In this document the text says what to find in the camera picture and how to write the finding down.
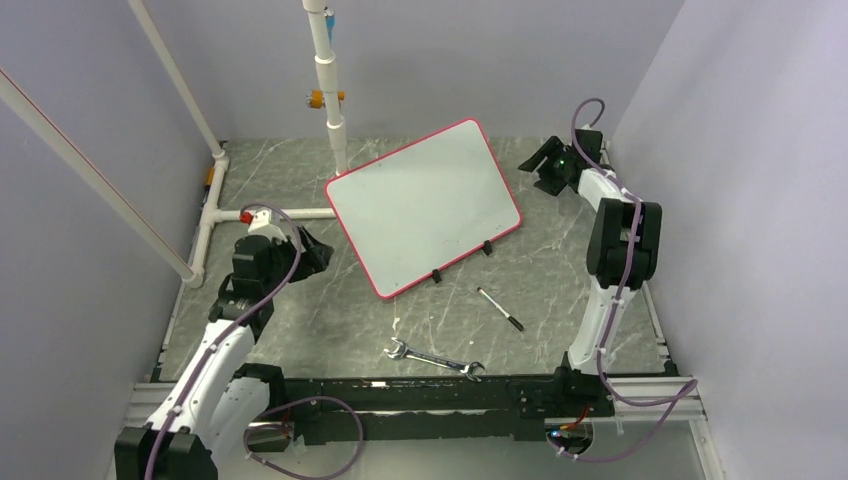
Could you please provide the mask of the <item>black white marker pen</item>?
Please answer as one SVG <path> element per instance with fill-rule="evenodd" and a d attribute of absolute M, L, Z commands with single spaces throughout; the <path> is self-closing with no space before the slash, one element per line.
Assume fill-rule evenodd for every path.
<path fill-rule="evenodd" d="M 525 330 L 524 325 L 511 313 L 509 313 L 500 303 L 498 303 L 488 292 L 486 292 L 482 287 L 476 288 L 477 292 L 480 293 L 491 305 L 493 305 L 498 312 L 519 332 L 523 332 Z"/>

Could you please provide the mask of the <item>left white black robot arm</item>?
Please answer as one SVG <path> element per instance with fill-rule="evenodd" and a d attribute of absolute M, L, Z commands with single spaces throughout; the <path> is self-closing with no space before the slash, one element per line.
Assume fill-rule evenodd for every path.
<path fill-rule="evenodd" d="M 119 433 L 117 478 L 216 479 L 254 419 L 272 420 L 285 411 L 281 367 L 246 358 L 271 319 L 274 295 L 325 271 L 333 253 L 303 226 L 294 236 L 272 228 L 235 242 L 232 271 L 186 370 L 142 425 Z"/>

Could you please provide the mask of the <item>red framed whiteboard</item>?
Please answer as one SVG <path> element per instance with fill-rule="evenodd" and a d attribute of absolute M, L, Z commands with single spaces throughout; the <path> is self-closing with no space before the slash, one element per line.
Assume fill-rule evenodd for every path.
<path fill-rule="evenodd" d="M 327 182 L 375 294 L 391 299 L 521 226 L 482 125 L 466 118 Z"/>

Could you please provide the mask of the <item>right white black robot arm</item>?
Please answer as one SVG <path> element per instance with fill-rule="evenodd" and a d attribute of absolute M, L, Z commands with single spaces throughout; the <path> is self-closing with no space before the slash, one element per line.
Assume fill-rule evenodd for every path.
<path fill-rule="evenodd" d="M 537 189 L 556 197 L 570 188 L 595 212 L 586 254 L 590 296 L 567 350 L 568 366 L 583 375 L 608 368 L 607 347 L 621 317 L 656 271 L 663 217 L 660 204 L 639 199 L 599 163 L 602 143 L 602 133 L 592 129 L 578 129 L 570 144 L 551 136 L 519 166 L 538 174 Z"/>

